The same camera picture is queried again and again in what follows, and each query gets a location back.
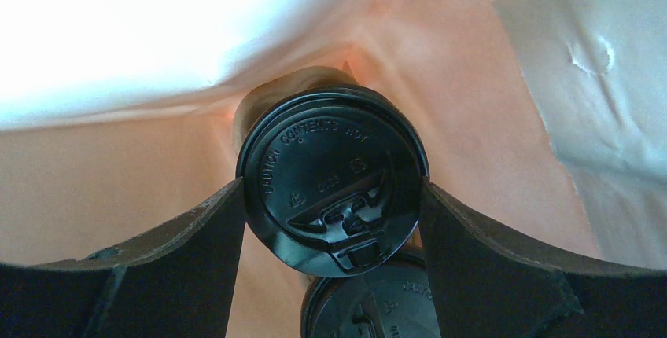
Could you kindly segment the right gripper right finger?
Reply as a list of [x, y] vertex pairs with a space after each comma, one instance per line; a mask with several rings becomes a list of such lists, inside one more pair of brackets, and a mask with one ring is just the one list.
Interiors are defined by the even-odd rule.
[[663, 337], [666, 273], [569, 252], [429, 180], [420, 232], [444, 337]]

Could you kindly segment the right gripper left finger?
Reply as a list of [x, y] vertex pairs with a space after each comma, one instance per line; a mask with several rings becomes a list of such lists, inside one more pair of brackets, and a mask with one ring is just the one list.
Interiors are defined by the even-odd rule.
[[241, 179], [84, 259], [1, 266], [4, 337], [223, 337], [245, 229]]

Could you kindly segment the black coffee cup lid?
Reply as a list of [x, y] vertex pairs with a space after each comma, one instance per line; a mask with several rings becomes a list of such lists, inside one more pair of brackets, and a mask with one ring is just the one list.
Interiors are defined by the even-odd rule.
[[418, 224], [424, 146], [380, 93], [314, 88], [263, 103], [236, 166], [247, 222], [284, 264], [351, 277], [383, 264]]

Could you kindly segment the orange paper bag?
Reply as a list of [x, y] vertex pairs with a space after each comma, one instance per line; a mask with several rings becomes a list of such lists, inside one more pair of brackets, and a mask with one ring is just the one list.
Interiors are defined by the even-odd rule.
[[492, 0], [1, 0], [1, 261], [82, 259], [234, 177], [256, 86], [348, 73], [415, 125], [433, 180], [597, 256]]

